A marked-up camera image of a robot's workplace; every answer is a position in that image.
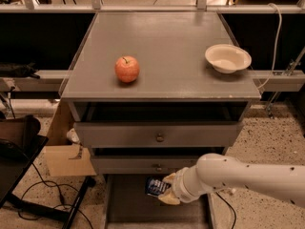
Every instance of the red apple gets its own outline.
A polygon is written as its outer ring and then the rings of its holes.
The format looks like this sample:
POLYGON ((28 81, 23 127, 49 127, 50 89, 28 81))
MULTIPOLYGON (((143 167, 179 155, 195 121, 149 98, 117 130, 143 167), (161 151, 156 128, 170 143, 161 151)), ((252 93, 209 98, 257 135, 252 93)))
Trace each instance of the red apple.
POLYGON ((123 56, 115 63, 115 74, 122 82, 129 83, 134 81, 140 73, 137 60, 132 56, 123 56))

